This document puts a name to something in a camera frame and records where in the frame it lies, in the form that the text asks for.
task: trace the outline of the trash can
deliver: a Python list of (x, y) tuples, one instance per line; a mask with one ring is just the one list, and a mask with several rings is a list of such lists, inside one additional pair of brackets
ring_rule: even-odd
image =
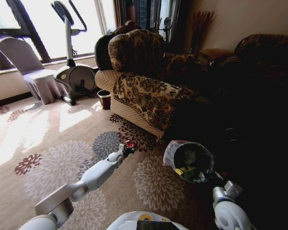
[(170, 166), (182, 179), (201, 184), (220, 175), (214, 171), (213, 155), (200, 143), (172, 140), (164, 153), (163, 165)]
[(111, 107), (111, 93), (106, 90), (101, 90), (97, 93), (101, 106), (103, 109), (108, 110)]

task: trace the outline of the window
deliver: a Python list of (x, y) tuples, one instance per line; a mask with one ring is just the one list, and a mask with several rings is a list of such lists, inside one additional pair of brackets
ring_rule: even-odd
[[(160, 25), (159, 28), (164, 28), (164, 19), (169, 15), (169, 0), (162, 0), (161, 1), (161, 9), (160, 9)], [(159, 34), (165, 38), (165, 32), (163, 30), (159, 30)]]
[(20, 29), (20, 25), (5, 0), (0, 0), (0, 29)]
[(146, 28), (146, 0), (140, 0), (139, 26)]
[[(83, 25), (69, 0), (61, 0), (74, 20), (73, 29)], [(53, 10), (53, 0), (0, 0), (0, 39), (13, 36), (25, 40), (42, 62), (66, 58), (65, 24)], [(72, 47), (80, 56), (91, 55), (104, 29), (115, 28), (112, 0), (73, 0), (83, 18), (86, 32), (72, 36)], [(101, 28), (97, 16), (103, 13), (106, 26)]]

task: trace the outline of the vase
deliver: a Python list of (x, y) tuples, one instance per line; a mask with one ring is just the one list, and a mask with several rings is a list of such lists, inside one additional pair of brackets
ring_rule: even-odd
[(189, 54), (194, 54), (196, 52), (197, 43), (198, 43), (198, 34), (193, 32), (190, 42)]

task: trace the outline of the carpet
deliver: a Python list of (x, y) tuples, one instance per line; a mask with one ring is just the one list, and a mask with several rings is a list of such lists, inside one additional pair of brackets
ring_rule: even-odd
[(216, 229), (212, 191), (187, 184), (162, 166), (168, 143), (102, 110), (97, 98), (76, 106), (27, 98), (0, 107), (0, 230), (18, 229), (35, 216), (35, 204), (117, 151), (131, 139), (138, 150), (83, 200), (64, 230), (102, 230), (125, 212), (158, 213), (191, 230)]

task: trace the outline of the wall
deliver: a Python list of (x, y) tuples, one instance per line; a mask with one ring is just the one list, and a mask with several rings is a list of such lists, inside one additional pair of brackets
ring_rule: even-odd
[[(90, 58), (78, 58), (76, 63), (83, 63), (92, 67), (96, 66), (94, 57)], [(46, 64), (45, 68), (58, 70), (65, 66), (66, 61), (59, 64)], [(0, 100), (13, 97), (25, 92), (29, 92), (29, 89), (23, 80), (22, 75), (17, 71), (0, 74)]]
[(195, 11), (213, 10), (217, 14), (200, 48), (233, 51), (238, 42), (251, 34), (288, 35), (288, 0), (191, 0), (187, 12), (182, 52), (191, 39), (190, 16)]

